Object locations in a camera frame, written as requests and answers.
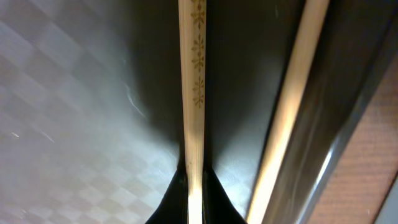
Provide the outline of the wooden chopstick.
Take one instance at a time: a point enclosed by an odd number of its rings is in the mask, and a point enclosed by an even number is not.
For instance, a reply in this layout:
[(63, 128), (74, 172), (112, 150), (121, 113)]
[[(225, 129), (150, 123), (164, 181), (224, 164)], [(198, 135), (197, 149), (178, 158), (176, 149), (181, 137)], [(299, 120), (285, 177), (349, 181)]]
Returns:
[(203, 223), (206, 0), (179, 0), (188, 224)]
[(247, 215), (261, 224), (294, 128), (329, 0), (306, 0)]

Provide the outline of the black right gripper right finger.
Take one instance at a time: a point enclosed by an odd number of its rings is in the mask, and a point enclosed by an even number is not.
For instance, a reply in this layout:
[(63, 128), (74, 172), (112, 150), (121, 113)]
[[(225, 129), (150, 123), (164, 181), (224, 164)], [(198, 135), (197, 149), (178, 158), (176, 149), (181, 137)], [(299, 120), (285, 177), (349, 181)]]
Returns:
[(203, 218), (205, 224), (246, 224), (210, 169), (203, 173)]

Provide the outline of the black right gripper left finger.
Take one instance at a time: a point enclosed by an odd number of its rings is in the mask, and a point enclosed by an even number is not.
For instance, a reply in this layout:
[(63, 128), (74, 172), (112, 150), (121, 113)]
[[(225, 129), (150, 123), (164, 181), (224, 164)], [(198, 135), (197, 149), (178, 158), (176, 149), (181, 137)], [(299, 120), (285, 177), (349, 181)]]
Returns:
[(146, 224), (187, 224), (188, 184), (184, 170), (177, 170), (160, 205)]

